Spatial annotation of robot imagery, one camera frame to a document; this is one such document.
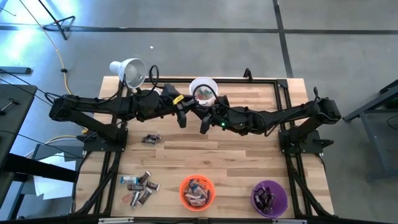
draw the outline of pile of snack bars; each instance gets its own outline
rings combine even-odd
[[[272,210],[275,202],[275,195],[271,193],[269,187],[260,187],[254,191],[254,203],[261,211],[268,213]]]
[[[185,198],[191,206],[199,207],[207,203],[210,193],[204,184],[199,183],[195,179],[189,181],[187,189],[185,189]]]
[[[127,184],[128,190],[133,190],[133,193],[129,193],[123,197],[123,202],[130,202],[132,208],[136,208],[136,204],[143,205],[149,196],[155,191],[159,191],[160,184],[154,184],[148,179],[150,177],[150,172],[145,171],[145,174],[141,177],[134,176],[122,176],[120,179],[121,184]]]

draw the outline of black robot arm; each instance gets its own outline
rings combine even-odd
[[[212,125],[242,136],[248,133],[267,136],[270,129],[281,123],[309,118],[301,126],[295,127],[295,133],[300,133],[295,134],[295,138],[301,138],[321,124],[334,124],[341,118],[335,102],[328,98],[316,97],[305,104],[274,112],[254,111],[242,106],[230,107],[227,96],[219,96],[214,106],[205,107],[199,105],[193,96],[181,95],[171,84],[166,84],[161,94],[143,90],[140,94],[108,100],[64,95],[54,100],[50,117],[56,121],[75,122],[97,132],[101,137],[116,140],[119,133],[115,124],[100,123],[82,112],[112,114],[123,121],[136,118],[142,122],[176,114],[180,127],[185,128],[185,114],[189,111],[202,120],[202,134]]]

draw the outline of wooden table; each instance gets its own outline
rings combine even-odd
[[[307,102],[304,80],[287,80],[292,106]],[[99,97],[115,93],[118,82],[118,77],[104,77]],[[188,84],[176,83],[175,86],[181,93],[189,94]],[[151,88],[152,85],[144,84],[142,87]],[[219,93],[228,96],[231,106],[267,111],[277,109],[272,85],[219,84]],[[110,115],[96,114],[95,118],[103,123],[111,122]],[[193,113],[187,114],[187,127],[184,129],[179,128],[175,116],[144,123],[131,120],[127,127],[129,137],[120,160],[118,178],[121,175],[142,175],[148,170],[152,173],[150,180],[161,187],[144,206],[132,209],[121,203],[122,197],[128,193],[126,185],[117,183],[111,212],[113,217],[261,218],[252,208],[249,196],[252,188],[262,180],[274,180],[283,186],[289,196],[289,207],[281,218],[294,217],[287,168],[279,149],[277,130],[267,138],[254,134],[240,136],[222,131],[219,127],[211,127],[206,134],[200,134],[200,120]],[[142,137],[148,133],[161,135],[161,142],[156,145],[141,143]],[[315,155],[302,156],[308,188],[325,210],[333,213],[321,161]],[[83,164],[76,188],[76,209],[98,186],[103,157],[103,152],[91,153]],[[202,212],[189,211],[179,199],[181,181],[192,174],[205,175],[215,185],[216,198]],[[304,211],[302,193],[298,186],[297,189],[300,208]],[[105,207],[107,194],[108,189],[105,189],[101,211]]]

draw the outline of yellow cable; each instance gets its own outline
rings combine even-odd
[[[44,30],[44,28],[39,24],[39,22],[37,21],[37,19],[33,16],[33,14],[29,11],[29,9],[25,6],[25,4],[22,2],[22,0],[19,0],[21,2],[21,4],[25,7],[26,11],[29,12],[29,14],[32,16],[32,18],[36,21],[37,25],[39,25],[39,27],[42,29],[42,31],[45,33],[45,35],[49,38],[49,40],[51,41],[51,44],[54,46],[56,53],[58,54],[58,57],[60,58],[61,61],[61,65],[62,68],[65,69],[64,65],[63,65],[63,60],[61,57],[61,54],[57,48],[57,46],[55,45],[55,43],[52,41],[52,39],[50,38],[50,36],[48,35],[48,33]],[[65,84],[65,88],[67,89],[68,93],[70,95],[72,95],[72,92],[69,90],[69,86],[68,86],[68,77],[67,74],[65,72],[63,73],[63,83]]]
[[[72,135],[57,136],[57,137],[54,137],[54,138],[48,140],[48,141],[46,142],[46,144],[48,144],[50,141],[53,141],[53,140],[56,140],[56,139],[59,139],[59,138],[75,138],[75,137],[76,137],[76,136],[72,136]]]

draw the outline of concrete floor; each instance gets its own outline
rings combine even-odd
[[[51,22],[37,1],[25,2],[41,23]],[[79,26],[276,28],[271,0],[44,2],[57,18],[75,15],[74,24]],[[286,29],[398,29],[398,1],[394,0],[279,3]],[[5,9],[17,16],[1,11],[0,22],[34,23],[19,1],[8,0]],[[240,77],[249,67],[255,77],[286,77],[278,34],[73,32],[67,41],[56,32],[50,36],[70,71],[71,91],[81,96],[97,96],[103,76],[110,75],[109,63],[131,57],[139,57],[148,65],[157,64],[161,75]],[[309,97],[317,86],[320,96],[336,100],[343,115],[373,99],[397,78],[396,35],[290,34],[286,39],[294,77],[305,79]],[[0,31],[0,62],[31,67],[33,74],[22,78],[44,91],[66,93],[59,60],[42,32]],[[6,75],[0,77],[18,83]],[[20,133],[46,141],[80,132],[75,124],[51,121],[48,111],[49,106],[36,99]],[[46,130],[37,130],[35,127],[42,123],[47,125]],[[335,213],[345,218],[396,222],[398,182],[366,182],[366,175],[378,164],[360,120],[350,124],[340,121],[322,126],[320,131],[323,138],[335,140],[325,151]],[[22,155],[34,146],[34,142],[18,137],[12,151]],[[29,211],[35,199],[24,202],[22,215],[43,216]],[[0,218],[5,210],[3,206]]]

